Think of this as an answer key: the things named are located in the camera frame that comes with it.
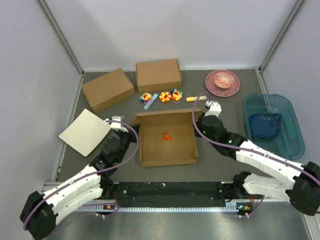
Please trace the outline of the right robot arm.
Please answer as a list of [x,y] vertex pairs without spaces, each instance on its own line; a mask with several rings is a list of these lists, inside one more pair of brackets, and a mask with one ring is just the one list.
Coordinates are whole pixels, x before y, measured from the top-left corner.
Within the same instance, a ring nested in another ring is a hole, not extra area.
[[207,140],[222,156],[250,165],[268,177],[243,172],[233,179],[233,192],[239,198],[249,194],[281,199],[299,212],[315,216],[320,212],[320,167],[281,158],[237,133],[227,131],[215,115],[201,114],[192,123],[196,135]]

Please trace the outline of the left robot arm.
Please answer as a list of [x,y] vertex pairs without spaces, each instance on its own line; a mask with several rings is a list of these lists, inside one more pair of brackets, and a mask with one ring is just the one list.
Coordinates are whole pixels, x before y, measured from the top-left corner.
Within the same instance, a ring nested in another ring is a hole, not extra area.
[[31,193],[19,217],[23,229],[33,239],[43,240],[73,211],[94,199],[109,198],[114,191],[111,175],[126,163],[124,156],[131,143],[140,143],[138,126],[109,138],[100,154],[78,174],[50,190]]

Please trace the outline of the small orange toy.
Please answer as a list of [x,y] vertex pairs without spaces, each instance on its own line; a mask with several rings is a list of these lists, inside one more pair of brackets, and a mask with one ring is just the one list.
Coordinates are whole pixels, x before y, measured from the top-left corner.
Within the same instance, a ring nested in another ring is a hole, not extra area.
[[170,141],[172,139],[172,136],[167,134],[167,133],[165,133],[165,134],[163,134],[162,139],[164,141]]

